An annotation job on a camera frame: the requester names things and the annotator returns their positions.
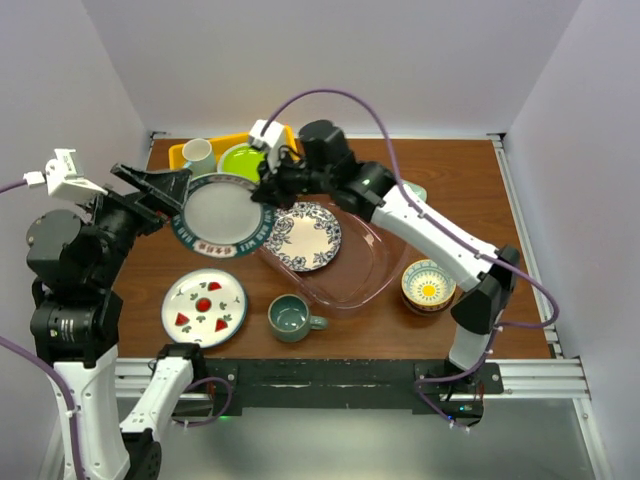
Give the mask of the blue floral plate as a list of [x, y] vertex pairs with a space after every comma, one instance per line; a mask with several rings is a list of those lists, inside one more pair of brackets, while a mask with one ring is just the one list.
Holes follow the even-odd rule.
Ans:
[[327, 266], [342, 243], [337, 217], [317, 202], [297, 202], [278, 209], [264, 247], [289, 270], [310, 272]]

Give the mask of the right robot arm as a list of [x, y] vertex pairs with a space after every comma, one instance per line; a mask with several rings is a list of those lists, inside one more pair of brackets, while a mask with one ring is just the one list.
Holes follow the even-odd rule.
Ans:
[[451, 309], [454, 341], [442, 374], [422, 381], [447, 382], [459, 393], [476, 386], [515, 289], [519, 252], [478, 240], [429, 207], [389, 168], [357, 160], [344, 132], [329, 120], [303, 127], [301, 155], [292, 152], [285, 127], [276, 121], [256, 121], [248, 140], [264, 157], [253, 200], [290, 207], [303, 194], [326, 194], [343, 211], [395, 235], [452, 277], [463, 291]]

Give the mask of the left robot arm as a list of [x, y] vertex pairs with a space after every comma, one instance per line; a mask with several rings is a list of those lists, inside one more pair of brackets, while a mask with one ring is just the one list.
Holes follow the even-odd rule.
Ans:
[[98, 186], [61, 160], [32, 176], [49, 196], [82, 207], [81, 213], [46, 213], [27, 233], [26, 262], [35, 276], [30, 330], [56, 395], [68, 479], [157, 478], [161, 437], [181, 394], [200, 390], [207, 380], [198, 345], [167, 345], [135, 412], [127, 420], [118, 415], [115, 367], [123, 302], [113, 286], [135, 241], [183, 209], [191, 174], [122, 164], [112, 173], [132, 192]]

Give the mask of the green rim lettered plate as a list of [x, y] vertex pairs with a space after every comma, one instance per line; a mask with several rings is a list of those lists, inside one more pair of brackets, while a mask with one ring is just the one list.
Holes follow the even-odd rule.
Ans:
[[249, 255], [269, 238], [275, 208], [251, 199], [255, 184], [235, 174], [212, 173], [189, 183], [181, 212], [171, 219], [188, 250], [218, 259]]

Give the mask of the watermelon pattern plate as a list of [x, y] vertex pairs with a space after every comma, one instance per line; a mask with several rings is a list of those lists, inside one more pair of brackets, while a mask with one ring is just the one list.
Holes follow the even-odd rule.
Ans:
[[201, 348], [219, 346], [241, 328], [248, 313], [248, 296], [230, 273], [213, 268], [190, 272], [167, 291], [161, 320], [176, 343]]

